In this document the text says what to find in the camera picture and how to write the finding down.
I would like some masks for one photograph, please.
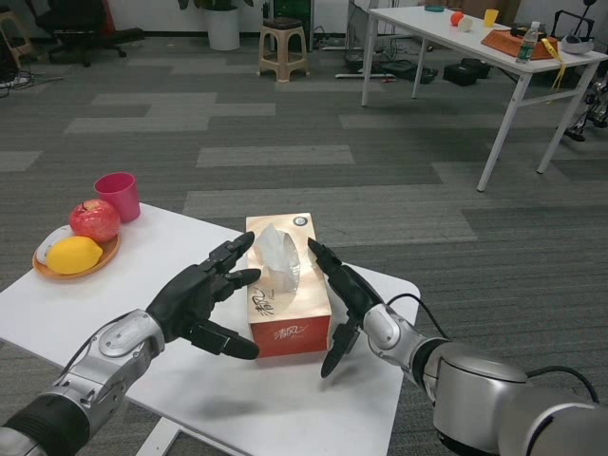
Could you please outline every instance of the cup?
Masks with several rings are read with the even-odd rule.
[[[140,216],[140,196],[137,192],[135,176],[129,173],[114,173],[103,176],[95,182],[95,191],[100,200],[112,204],[122,222]]]
[[[498,19],[498,14],[499,11],[497,9],[488,9],[485,12],[484,27],[494,27],[494,24],[496,24],[496,19]]]

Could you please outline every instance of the apple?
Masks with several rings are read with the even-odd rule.
[[[109,202],[90,199],[76,206],[69,217],[69,226],[76,236],[107,242],[121,230],[121,218]]]

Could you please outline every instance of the yellow cup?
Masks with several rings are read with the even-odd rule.
[[[488,9],[485,12],[484,26],[494,27],[494,24],[496,24],[496,19],[498,19],[498,14],[499,11],[497,9]]]

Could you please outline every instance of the chair leg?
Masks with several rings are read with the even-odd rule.
[[[308,62],[308,51],[307,46],[306,46],[306,35],[304,34],[304,30],[300,29],[297,31],[297,34],[300,37],[300,40],[302,41],[302,59],[304,60],[304,63],[306,64],[305,68],[306,69],[306,75],[310,76],[311,75],[311,68],[309,67],[309,62]]]
[[[280,32],[276,40],[276,60],[278,61],[278,81],[280,83],[289,83],[289,34]]]
[[[264,54],[266,53],[266,36],[268,36],[268,33],[264,29],[262,29],[259,34],[259,51],[257,53],[257,62],[259,64],[262,60],[264,60]],[[258,65],[257,76],[261,76],[262,70],[262,66]]]

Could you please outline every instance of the tissue box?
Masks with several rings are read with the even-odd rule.
[[[308,238],[315,238],[311,215],[249,217],[247,231],[259,236],[271,223],[292,237],[300,261],[300,279],[295,293],[277,292],[256,249],[247,252],[247,267],[262,270],[260,280],[247,291],[249,325],[260,349],[259,357],[327,350],[332,307],[325,277],[308,248]]]

